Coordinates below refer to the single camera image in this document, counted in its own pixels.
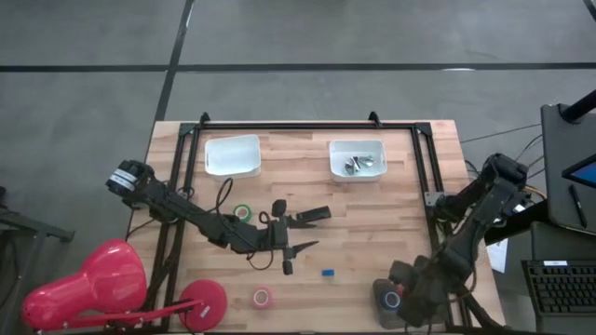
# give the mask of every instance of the red stool base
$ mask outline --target red stool base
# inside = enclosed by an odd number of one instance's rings
[[[227,310],[227,297],[224,288],[212,280],[197,280],[187,286],[180,300],[202,300],[192,311],[180,313],[180,321],[193,331],[205,331],[217,326]]]

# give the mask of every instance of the wooden workbench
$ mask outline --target wooden workbench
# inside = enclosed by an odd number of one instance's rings
[[[180,122],[158,122],[154,129],[146,162],[162,181],[169,178],[179,125]],[[469,181],[455,123],[431,121],[431,125],[444,187],[447,192],[456,193]],[[410,132],[202,130],[196,155],[193,202],[202,208],[212,208],[221,185],[205,172],[205,142],[246,133],[259,136],[262,172],[259,177],[235,180],[222,212],[229,213],[237,204],[247,204],[253,210],[251,223],[260,225],[258,212],[269,212],[273,201],[284,198],[288,200],[288,214],[328,205],[332,218],[318,221],[319,228],[290,230],[291,245],[312,240],[320,243],[298,255],[293,261],[294,274],[288,276],[281,271],[280,251],[276,252],[269,270],[254,271],[244,256],[213,246],[196,227],[186,224],[175,298],[197,279],[208,278],[222,284],[228,297],[228,310],[214,331],[383,331],[374,318],[371,303],[373,280],[386,278],[394,260],[413,262],[417,255],[430,254]],[[384,142],[387,174],[378,182],[333,182],[329,142],[364,139]],[[424,139],[421,141],[427,175],[432,176]],[[187,151],[188,145],[183,157],[187,157]],[[183,184],[184,160],[182,166],[178,185]],[[130,229],[147,219],[146,211],[135,213]],[[148,279],[158,233],[159,224],[152,223],[129,239],[142,257]],[[268,260],[268,252],[253,259],[256,266],[266,265]],[[335,276],[321,276],[321,270],[326,268],[334,269]],[[495,321],[503,324],[484,247],[480,250],[477,269],[474,296]],[[252,293],[260,286],[272,290],[273,308],[255,310],[251,307]],[[159,299],[163,299],[164,287],[165,284]],[[455,319],[459,319],[457,309],[452,310]],[[177,316],[172,318],[170,330],[185,330]]]

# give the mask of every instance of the green tape roll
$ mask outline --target green tape roll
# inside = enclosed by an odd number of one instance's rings
[[[252,218],[252,210],[244,204],[234,207],[234,215],[236,215],[242,222],[249,222]]]

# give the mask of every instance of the white plastic bin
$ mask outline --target white plastic bin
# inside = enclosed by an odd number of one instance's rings
[[[218,181],[255,177],[261,173],[261,147],[256,135],[209,140],[205,170]]]
[[[352,156],[372,156],[371,167],[363,167],[352,176],[345,172],[345,162]],[[332,141],[329,145],[329,160],[334,181],[378,181],[387,172],[385,145],[379,140]]]

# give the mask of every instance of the blue screen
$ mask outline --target blue screen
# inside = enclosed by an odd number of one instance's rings
[[[596,162],[578,169],[571,175],[584,181],[596,182]]]

